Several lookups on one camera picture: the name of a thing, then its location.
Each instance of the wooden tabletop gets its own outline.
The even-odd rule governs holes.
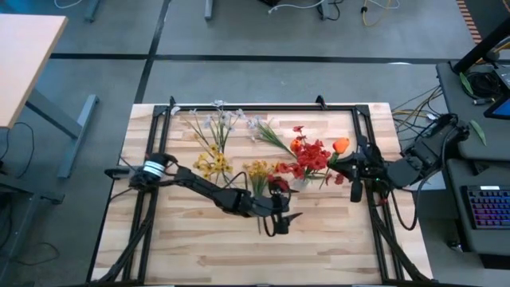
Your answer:
[[[0,128],[12,128],[64,30],[64,16],[0,14]]]
[[[369,105],[377,144],[383,156],[388,160],[399,158],[400,148],[390,106]],[[137,104],[132,109],[122,150],[122,156],[131,164],[143,163],[153,107],[153,104]],[[323,140],[329,150],[333,141],[342,136],[351,139],[346,155],[356,145],[349,112],[246,114],[257,114],[265,121],[271,120],[271,126],[286,144],[296,136],[292,127],[304,125],[308,138]],[[205,113],[200,114],[199,120],[203,118]],[[172,117],[167,153],[174,155],[181,165],[192,168],[202,148],[194,140],[194,132],[184,119],[194,120],[187,112],[178,112]],[[270,163],[292,160],[277,147],[253,142],[245,122],[238,122],[235,128],[226,145],[226,157],[233,164],[234,173],[241,171],[243,163],[255,159]],[[127,180],[117,181],[112,195],[125,190],[127,185]],[[341,186],[330,184],[321,189],[318,182],[312,182],[297,189],[300,193],[292,197],[290,213],[303,212],[303,215],[292,222],[289,234],[269,238],[264,231],[258,233],[255,218],[225,214],[209,199],[181,187],[161,188],[146,283],[380,283],[365,195],[360,203],[350,202],[351,186],[347,181]],[[410,222],[414,211],[411,194],[396,191],[396,197],[404,220]],[[131,192],[110,203],[92,279],[103,276],[126,246],[135,198],[136,193]],[[420,227],[406,231],[401,228],[396,216],[394,226],[398,242],[411,261],[425,275],[431,276]],[[387,245],[385,253],[390,274],[393,274]],[[134,273],[139,264],[136,260]]]

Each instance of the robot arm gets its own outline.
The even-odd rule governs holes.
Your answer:
[[[176,165],[177,172],[168,174],[165,172],[168,164]],[[169,175],[173,179],[161,181],[164,175]],[[288,234],[290,222],[300,214],[282,216],[288,212],[288,204],[293,191],[288,187],[286,181],[276,177],[269,181],[269,191],[271,197],[258,196],[253,197],[247,190],[245,180],[245,189],[232,187],[219,187],[202,177],[194,174],[189,168],[178,165],[177,159],[168,154],[152,154],[135,175],[130,178],[129,187],[138,191],[149,191],[153,187],[165,187],[177,185],[194,191],[214,202],[214,204],[227,214],[250,217],[271,217],[273,220],[274,234]]]
[[[363,137],[358,143],[361,152],[353,152],[347,158],[328,163],[352,182],[351,201],[359,202],[362,196],[362,180],[375,180],[386,184],[388,192],[414,184],[443,168],[445,148],[466,140],[469,127],[458,121],[455,115],[441,116],[429,132],[417,139],[400,154],[401,159],[388,162],[379,148]]]

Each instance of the floor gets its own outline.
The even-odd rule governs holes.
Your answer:
[[[62,205],[41,206],[22,254],[26,261],[45,258],[50,250],[38,243],[51,242],[61,256],[42,265],[12,266],[13,283],[35,281],[36,286],[84,282],[112,186],[103,169],[116,164],[133,103],[166,103],[170,96],[179,103],[310,102],[321,94],[329,102],[396,106],[438,85],[435,63],[459,59],[474,46],[454,0],[401,0],[398,10],[372,28],[361,24],[361,0],[340,4],[337,22],[322,22],[314,10],[282,8],[268,15],[268,7],[255,0],[216,0],[210,22],[203,19],[205,0],[104,0],[92,24],[83,20],[89,0],[66,10],[51,0],[3,1],[11,12],[69,17],[54,57],[69,53],[74,59],[51,59],[37,83],[39,91],[74,116],[87,95],[100,98],[67,180],[56,179],[65,136],[28,109],[19,118],[35,131],[35,156],[25,179],[65,192]],[[369,21],[382,12],[372,6]],[[153,41],[155,32],[160,32],[159,42]],[[243,61],[225,55],[301,57]],[[330,58],[318,62],[317,57]],[[390,62],[422,64],[385,64]],[[446,111],[442,98],[433,108]],[[2,131],[0,150],[4,139]],[[29,132],[21,126],[10,134],[5,161],[12,171],[26,163],[27,139]],[[23,199],[17,200],[15,214],[23,208]],[[451,221],[424,217],[421,224],[436,279],[486,286],[507,282],[509,271],[483,269],[472,254],[448,249],[444,242],[452,236]]]

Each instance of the keyboard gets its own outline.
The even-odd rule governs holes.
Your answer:
[[[510,187],[462,187],[473,229],[510,229]]]

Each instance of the orange tulip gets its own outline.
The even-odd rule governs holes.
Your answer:
[[[333,143],[333,149],[338,154],[343,154],[349,147],[350,141],[348,138],[339,138]]]
[[[291,151],[296,152],[297,150],[299,150],[300,146],[301,146],[300,140],[292,140],[292,142],[290,142],[290,150]]]

